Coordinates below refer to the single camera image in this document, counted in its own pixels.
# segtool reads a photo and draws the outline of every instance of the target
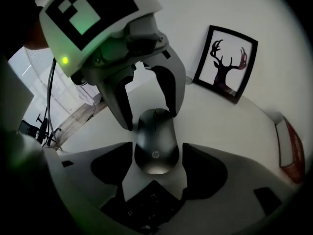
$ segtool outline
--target white wall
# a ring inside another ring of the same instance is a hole
[[[159,0],[158,27],[194,75],[208,26],[259,41],[244,96],[273,120],[281,112],[299,134],[306,157],[313,151],[313,60],[301,26],[282,0]]]

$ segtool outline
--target deer antler artwork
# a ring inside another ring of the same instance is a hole
[[[217,61],[214,61],[214,66],[218,69],[213,85],[234,96],[236,94],[236,91],[226,85],[226,75],[231,69],[243,70],[244,68],[246,68],[247,54],[245,52],[245,49],[241,47],[241,59],[239,66],[232,65],[232,57],[230,58],[230,65],[225,66],[223,65],[223,56],[221,57],[221,59],[218,59],[216,57],[216,52],[220,50],[221,41],[223,41],[223,39],[215,41],[210,52],[210,55]]]

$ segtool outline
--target black picture frame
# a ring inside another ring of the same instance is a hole
[[[199,79],[199,77],[201,75],[201,72],[202,72],[202,69],[203,69],[203,66],[205,64],[205,61],[206,61],[209,49],[210,49],[210,45],[211,45],[211,41],[212,41],[212,37],[213,37],[214,31],[224,32],[224,33],[227,33],[227,34],[230,34],[230,35],[242,38],[242,39],[252,43],[252,49],[251,49],[251,54],[250,54],[250,58],[249,58],[249,63],[247,64],[245,75],[243,77],[243,80],[242,80],[242,82],[240,84],[240,87],[239,87],[238,91],[236,92],[235,96],[225,92],[224,90],[222,90],[222,89],[220,89],[220,88],[218,88],[218,87],[216,87],[214,85],[211,85],[211,84],[206,83],[206,82],[204,82],[204,81]],[[206,38],[206,42],[205,42],[205,45],[204,45],[203,53],[202,53],[202,56],[201,56],[201,59],[200,59],[200,62],[199,62],[198,68],[197,68],[197,72],[196,72],[195,77],[193,79],[193,82],[198,84],[198,85],[201,85],[201,86],[203,86],[203,87],[205,87],[205,88],[207,88],[207,89],[209,89],[211,91],[214,91],[215,93],[218,93],[218,94],[222,95],[223,97],[225,97],[226,99],[230,100],[234,104],[238,103],[240,97],[242,96],[242,94],[243,94],[243,92],[244,92],[244,90],[246,88],[248,80],[250,78],[250,75],[251,75],[251,72],[252,72],[252,68],[253,68],[253,65],[254,65],[254,61],[255,61],[257,48],[258,48],[258,41],[254,40],[254,39],[252,39],[252,38],[250,38],[250,37],[248,37],[248,36],[246,36],[246,35],[244,35],[242,33],[239,33],[239,32],[236,32],[236,31],[233,31],[233,30],[230,30],[230,29],[226,29],[226,28],[210,25],[209,31],[208,31],[208,34],[207,34],[207,38]]]

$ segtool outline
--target white table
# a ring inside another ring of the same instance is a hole
[[[167,109],[156,79],[129,92],[128,97],[134,123],[145,110]],[[288,182],[279,168],[273,121],[244,97],[234,105],[196,84],[188,85],[174,126],[180,152],[183,142],[212,147],[255,160]],[[124,130],[107,107],[73,134],[62,148],[74,153],[128,141],[135,144],[135,133]]]

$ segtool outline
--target computer mouse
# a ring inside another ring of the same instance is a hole
[[[164,174],[175,167],[179,149],[169,111],[150,109],[140,116],[134,157],[148,174]]]

